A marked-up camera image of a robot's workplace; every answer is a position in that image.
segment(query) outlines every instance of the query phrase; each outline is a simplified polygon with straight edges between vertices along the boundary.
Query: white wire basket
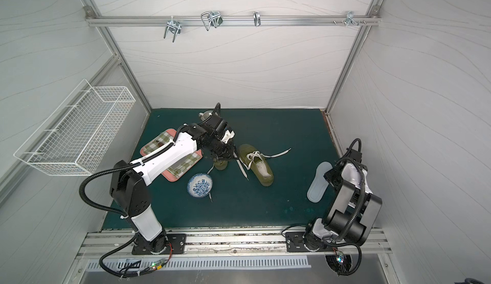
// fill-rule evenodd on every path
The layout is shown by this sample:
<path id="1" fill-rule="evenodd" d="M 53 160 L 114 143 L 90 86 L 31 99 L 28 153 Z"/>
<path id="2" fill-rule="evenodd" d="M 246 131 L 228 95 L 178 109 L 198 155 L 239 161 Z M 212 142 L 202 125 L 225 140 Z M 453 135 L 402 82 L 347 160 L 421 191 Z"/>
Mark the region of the white wire basket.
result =
<path id="1" fill-rule="evenodd" d="M 70 99 L 74 103 L 66 104 Z M 93 87 L 84 80 L 14 156 L 49 176 L 91 175 L 134 103 L 124 86 Z"/>

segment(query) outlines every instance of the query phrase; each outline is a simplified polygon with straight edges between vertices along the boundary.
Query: green checkered towel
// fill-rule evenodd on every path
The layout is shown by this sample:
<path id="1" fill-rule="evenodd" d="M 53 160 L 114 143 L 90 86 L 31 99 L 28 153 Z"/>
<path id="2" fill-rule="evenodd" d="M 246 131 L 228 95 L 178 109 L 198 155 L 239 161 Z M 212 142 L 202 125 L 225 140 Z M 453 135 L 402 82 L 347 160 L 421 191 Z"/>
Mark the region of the green checkered towel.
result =
<path id="1" fill-rule="evenodd" d="M 151 152 L 154 152 L 156 149 L 159 147 L 167 144 L 169 141 L 171 141 L 174 138 L 174 136 L 171 136 L 169 133 L 162 132 L 160 133 L 159 136 L 155 137 L 151 142 L 149 142 L 147 145 L 145 145 L 141 149 L 141 153 L 144 153 L 145 155 L 150 154 Z M 201 159 L 201 156 L 194 152 L 191 153 L 180 160 L 178 160 L 175 164 L 167 168 L 167 170 L 172 173 L 176 178 L 180 178 L 184 173 L 186 173 L 189 168 L 191 168 L 195 163 L 197 163 Z"/>

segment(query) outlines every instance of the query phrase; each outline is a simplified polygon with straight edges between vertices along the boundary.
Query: dark green floor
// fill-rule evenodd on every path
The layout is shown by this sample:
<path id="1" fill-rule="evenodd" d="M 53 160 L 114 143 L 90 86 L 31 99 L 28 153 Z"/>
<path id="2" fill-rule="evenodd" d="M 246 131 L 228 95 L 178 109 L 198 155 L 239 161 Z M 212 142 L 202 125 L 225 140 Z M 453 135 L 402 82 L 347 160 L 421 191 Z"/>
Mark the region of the dark green floor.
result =
<path id="1" fill-rule="evenodd" d="M 203 110 L 153 110 L 132 159 L 140 158 L 140 149 L 166 129 L 199 122 L 199 112 Z M 163 227 L 289 225 L 323 215 L 334 192 L 328 188 L 320 202 L 312 203 L 307 190 L 317 165 L 334 163 L 338 156 L 319 109 L 222 109 L 221 116 L 235 131 L 237 146 L 249 143 L 266 155 L 292 149 L 268 159 L 274 173 L 270 187 L 263 187 L 252 171 L 246 180 L 236 162 L 224 171 L 214 169 L 210 174 L 213 203 L 208 197 L 191 197 L 186 189 L 193 175 L 211 168 L 208 152 L 176 182 L 157 177 L 149 189 L 153 211 Z M 129 228 L 127 222 L 109 213 L 103 229 L 122 228 Z"/>

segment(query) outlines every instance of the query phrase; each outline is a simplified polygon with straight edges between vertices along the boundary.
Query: white shoelace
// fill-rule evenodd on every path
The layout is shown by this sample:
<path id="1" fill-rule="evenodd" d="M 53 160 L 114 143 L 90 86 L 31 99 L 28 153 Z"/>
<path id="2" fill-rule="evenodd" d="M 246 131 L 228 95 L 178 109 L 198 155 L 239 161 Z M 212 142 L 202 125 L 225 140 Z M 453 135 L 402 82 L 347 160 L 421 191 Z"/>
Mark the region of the white shoelace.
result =
<path id="1" fill-rule="evenodd" d="M 247 154 L 247 155 L 246 155 L 247 159 L 248 159 L 248 160 L 250 160 L 250 162 L 249 162 L 249 164 L 248 164 L 248 165 L 246 165 L 246 164 L 245 164 L 245 163 L 242 161 L 242 159 L 241 159 L 241 161 L 237 160 L 237 163 L 239 164 L 239 167 L 241 168 L 241 171 L 242 171 L 242 174 L 244 175 L 244 177 L 245 177 L 245 178 L 247 178 L 247 180 L 249 180 L 249 178 L 247 177 L 246 172 L 245 172 L 245 171 L 244 171 L 244 169 L 242 168 L 242 164 L 244 164 L 244 166 L 247 168 L 247 170 L 250 170 L 250 166 L 251 166 L 251 164 L 253 163 L 253 160 L 254 160 L 254 158 L 255 158 L 255 157 L 258 157 L 258 158 L 260 158 L 261 160 L 263 160 L 263 161 L 264 161 L 264 160 L 265 160 L 265 159 L 264 159 L 264 157 L 267 157 L 267 158 L 274 158 L 274 157 L 278 157 L 278 156 L 281 156 L 281 155 L 285 155 L 285 154 L 286 154 L 286 153 L 288 153 L 288 152 L 289 152 L 291 149 L 292 149 L 292 148 L 289 148 L 289 149 L 288 149 L 288 150 L 286 150 L 286 151 L 283 151 L 283 152 L 281 152 L 281 153 L 279 153 L 279 154 L 275 154 L 275 155 L 271 155 L 271 156 L 264 155 L 264 154 L 262 154 L 262 153 L 261 153 L 261 152 L 259 152 L 259 151 L 254 151 L 254 152 L 249 153 L 249 154 Z"/>

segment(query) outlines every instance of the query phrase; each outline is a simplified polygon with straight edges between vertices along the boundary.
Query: white slipper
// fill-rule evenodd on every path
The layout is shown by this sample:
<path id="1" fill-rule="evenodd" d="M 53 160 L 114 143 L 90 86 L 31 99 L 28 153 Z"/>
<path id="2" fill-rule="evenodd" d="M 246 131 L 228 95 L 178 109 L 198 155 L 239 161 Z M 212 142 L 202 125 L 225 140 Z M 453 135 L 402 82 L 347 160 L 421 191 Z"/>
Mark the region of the white slipper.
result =
<path id="1" fill-rule="evenodd" d="M 328 188 L 328 181 L 324 178 L 324 174 L 332 169 L 332 165 L 328 162 L 322 162 L 317 166 L 317 170 L 315 171 L 315 178 L 310 184 L 310 188 L 307 191 L 307 198 L 317 203 L 321 201 L 324 192 Z"/>

